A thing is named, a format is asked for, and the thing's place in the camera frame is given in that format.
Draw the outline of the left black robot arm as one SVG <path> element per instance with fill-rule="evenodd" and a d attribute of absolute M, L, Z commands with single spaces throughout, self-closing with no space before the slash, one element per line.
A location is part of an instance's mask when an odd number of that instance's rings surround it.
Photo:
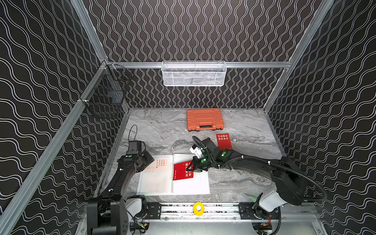
<path fill-rule="evenodd" d="M 87 202 L 88 235 L 128 235 L 140 230 L 135 212 L 126 208 L 123 191 L 127 189 L 133 175 L 145 170 L 154 158 L 144 150 L 139 154 L 124 155 L 108 187 Z"/>

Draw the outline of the white photo album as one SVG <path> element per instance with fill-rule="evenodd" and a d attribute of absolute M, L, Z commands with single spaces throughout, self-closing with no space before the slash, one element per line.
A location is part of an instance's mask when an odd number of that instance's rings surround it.
<path fill-rule="evenodd" d="M 141 172 L 137 194 L 144 196 L 210 194 L 209 174 L 188 172 L 192 154 L 154 155 Z"/>

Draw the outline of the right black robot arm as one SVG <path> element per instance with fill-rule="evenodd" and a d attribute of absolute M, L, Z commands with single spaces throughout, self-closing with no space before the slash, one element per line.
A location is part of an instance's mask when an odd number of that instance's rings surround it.
<path fill-rule="evenodd" d="M 215 169 L 241 170 L 264 177 L 274 184 L 260 193 L 252 206 L 258 217 L 273 212 L 285 204 L 299 206 L 304 202 L 324 202 L 325 189 L 305 175 L 288 157 L 265 159 L 246 155 L 233 149 L 221 150 L 210 138 L 192 137 L 194 157 L 187 166 L 188 172 Z"/>

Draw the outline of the beige card small red text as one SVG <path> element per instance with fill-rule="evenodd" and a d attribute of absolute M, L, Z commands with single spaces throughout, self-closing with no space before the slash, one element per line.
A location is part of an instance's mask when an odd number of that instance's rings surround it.
<path fill-rule="evenodd" d="M 170 172 L 169 163 L 169 158 L 157 158 L 146 168 L 146 173 L 168 173 Z"/>

